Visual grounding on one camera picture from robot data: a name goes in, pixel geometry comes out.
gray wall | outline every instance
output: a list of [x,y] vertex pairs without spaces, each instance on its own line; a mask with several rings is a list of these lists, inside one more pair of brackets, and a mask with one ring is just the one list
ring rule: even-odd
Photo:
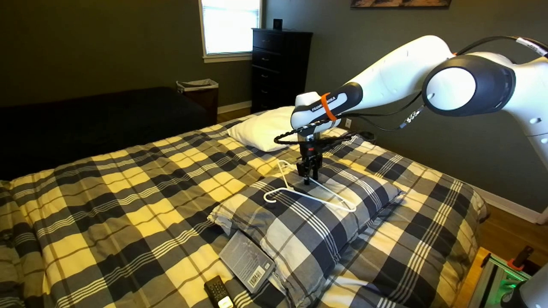
[[195,0],[0,1],[0,106],[212,77],[249,97],[249,63],[202,61]]
[[[311,31],[308,89],[335,89],[390,49],[421,34],[441,36],[452,49],[491,34],[548,41],[544,0],[452,0],[445,10],[351,8],[351,0],[270,0],[265,24]],[[513,60],[532,55],[510,43],[484,46]],[[395,116],[378,121],[393,125]],[[548,171],[506,114],[476,118],[419,116],[402,132],[376,132],[380,145],[446,171],[534,210],[548,205]]]

pillow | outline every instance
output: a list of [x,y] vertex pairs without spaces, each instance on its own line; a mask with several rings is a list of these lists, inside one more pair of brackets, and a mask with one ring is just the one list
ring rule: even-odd
[[275,144],[273,137],[291,130],[291,113],[292,106],[263,111],[227,128],[227,135],[261,152],[280,150],[287,145]]
[[263,178],[219,203],[208,221],[232,234],[249,236],[275,263],[273,279],[284,286],[294,306],[308,306],[327,287],[327,279],[340,260],[342,250],[395,202],[398,190],[352,169],[323,161],[321,179],[342,195],[352,210],[325,205],[294,191],[279,190],[275,203],[263,193],[282,186],[280,178]]

plaid comforter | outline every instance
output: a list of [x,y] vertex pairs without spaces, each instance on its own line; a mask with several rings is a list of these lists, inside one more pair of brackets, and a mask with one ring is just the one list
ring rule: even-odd
[[[219,260],[227,236],[207,215],[297,150],[256,152],[229,125],[1,183],[0,306],[210,306],[203,282],[215,275],[236,306],[256,304]],[[448,306],[477,250],[472,188],[359,137],[323,159],[404,195],[344,251],[316,304]]]

window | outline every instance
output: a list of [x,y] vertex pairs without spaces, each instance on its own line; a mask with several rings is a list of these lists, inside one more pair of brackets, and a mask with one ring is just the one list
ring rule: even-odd
[[248,60],[261,0],[200,0],[205,61]]

floor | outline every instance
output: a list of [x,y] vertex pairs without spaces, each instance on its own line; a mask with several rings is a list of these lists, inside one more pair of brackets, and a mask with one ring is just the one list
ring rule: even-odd
[[[248,114],[248,109],[222,113],[219,121]],[[530,262],[548,263],[548,224],[530,224],[496,207],[489,207],[489,217],[479,226],[479,244],[501,258],[513,258],[523,246],[532,246]]]

